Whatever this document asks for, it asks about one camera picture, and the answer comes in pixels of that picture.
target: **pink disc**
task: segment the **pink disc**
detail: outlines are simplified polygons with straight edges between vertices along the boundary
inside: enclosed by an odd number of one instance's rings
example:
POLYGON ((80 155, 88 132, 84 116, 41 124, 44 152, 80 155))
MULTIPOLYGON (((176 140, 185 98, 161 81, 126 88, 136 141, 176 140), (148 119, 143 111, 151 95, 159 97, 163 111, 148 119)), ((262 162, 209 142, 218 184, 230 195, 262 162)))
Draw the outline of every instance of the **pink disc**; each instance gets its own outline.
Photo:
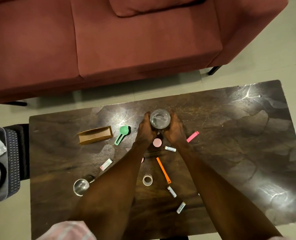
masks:
POLYGON ((155 147, 160 147, 162 145, 162 141, 159 138, 154 139, 153 145, 155 147))

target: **white ring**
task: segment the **white ring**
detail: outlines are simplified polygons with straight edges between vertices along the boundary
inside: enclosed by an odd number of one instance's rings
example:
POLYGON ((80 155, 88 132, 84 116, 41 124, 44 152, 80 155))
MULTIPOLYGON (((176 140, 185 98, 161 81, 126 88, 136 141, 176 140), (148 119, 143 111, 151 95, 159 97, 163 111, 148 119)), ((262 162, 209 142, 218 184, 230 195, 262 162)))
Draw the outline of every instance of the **white ring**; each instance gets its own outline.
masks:
POLYGON ((151 176, 150 174, 146 174, 146 175, 143 177, 142 182, 143 182, 143 184, 144 184, 145 186, 150 186, 150 185, 152 184, 152 176, 151 176), (145 178, 146 178, 146 177, 151 179, 151 181, 150 181, 149 183, 147 183, 147 182, 145 181, 145 178))

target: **hand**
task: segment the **hand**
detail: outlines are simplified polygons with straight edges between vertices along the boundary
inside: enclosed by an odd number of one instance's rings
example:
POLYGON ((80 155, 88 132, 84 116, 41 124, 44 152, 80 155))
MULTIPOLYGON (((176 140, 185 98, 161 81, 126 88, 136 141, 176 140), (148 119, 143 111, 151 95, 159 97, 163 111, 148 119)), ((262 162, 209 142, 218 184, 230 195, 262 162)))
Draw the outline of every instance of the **hand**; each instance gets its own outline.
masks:
POLYGON ((150 112, 145 113, 145 118, 140 123, 136 142, 146 143, 149 146, 153 140, 157 137, 157 131, 151 129, 150 124, 150 112))
POLYGON ((173 111, 170 111, 171 121, 170 128, 164 129, 164 135, 167 140, 174 146, 184 145, 187 143, 187 138, 182 127, 182 122, 173 111))

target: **green measuring spoon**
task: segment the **green measuring spoon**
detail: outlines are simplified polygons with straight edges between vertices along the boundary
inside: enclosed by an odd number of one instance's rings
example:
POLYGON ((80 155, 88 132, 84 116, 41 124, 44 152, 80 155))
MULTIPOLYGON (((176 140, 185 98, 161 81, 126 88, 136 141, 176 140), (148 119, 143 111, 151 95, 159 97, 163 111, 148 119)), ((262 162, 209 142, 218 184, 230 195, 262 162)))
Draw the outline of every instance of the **green measuring spoon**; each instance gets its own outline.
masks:
POLYGON ((122 127, 120 127, 120 134, 118 135, 117 139, 115 140, 115 145, 119 145, 119 143, 122 141, 122 139, 128 135, 129 133, 129 126, 128 125, 124 125, 122 127))

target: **cardboard tray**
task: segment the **cardboard tray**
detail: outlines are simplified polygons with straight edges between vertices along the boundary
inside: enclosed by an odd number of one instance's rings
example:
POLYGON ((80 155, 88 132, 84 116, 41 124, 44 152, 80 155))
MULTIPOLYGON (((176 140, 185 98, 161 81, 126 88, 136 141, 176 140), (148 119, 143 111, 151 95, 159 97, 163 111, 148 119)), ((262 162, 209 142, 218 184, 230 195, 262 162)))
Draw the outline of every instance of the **cardboard tray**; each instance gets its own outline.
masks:
POLYGON ((96 141, 102 141, 113 137, 111 126, 90 129, 77 134, 79 136, 79 144, 87 145, 96 141))

